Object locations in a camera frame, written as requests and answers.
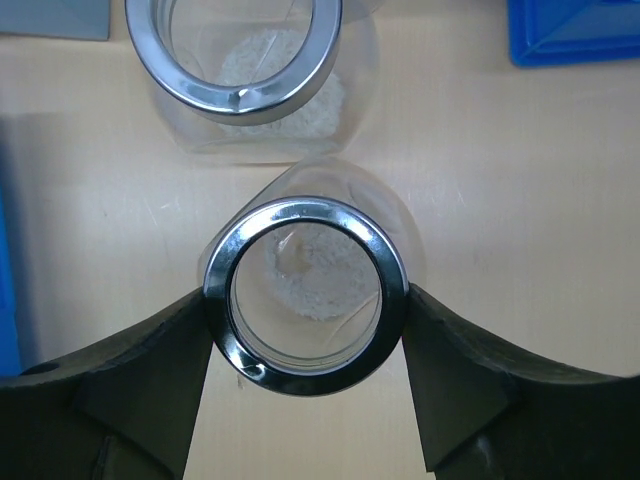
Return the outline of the large blue divided bin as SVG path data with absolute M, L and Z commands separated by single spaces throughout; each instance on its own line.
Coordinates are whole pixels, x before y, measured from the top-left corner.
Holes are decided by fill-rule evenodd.
M 1 119 L 1 376 L 21 374 L 17 327 L 18 240 L 7 119 Z

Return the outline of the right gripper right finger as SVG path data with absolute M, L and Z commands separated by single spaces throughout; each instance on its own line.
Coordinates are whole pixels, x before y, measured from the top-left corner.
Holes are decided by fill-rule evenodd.
M 439 479 L 635 479 L 639 380 L 566 365 L 410 291 L 403 347 Z

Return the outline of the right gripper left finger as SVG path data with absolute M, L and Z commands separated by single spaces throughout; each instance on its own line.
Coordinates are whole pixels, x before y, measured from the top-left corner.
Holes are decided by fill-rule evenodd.
M 4 479 L 180 479 L 212 349 L 194 291 L 1 380 Z

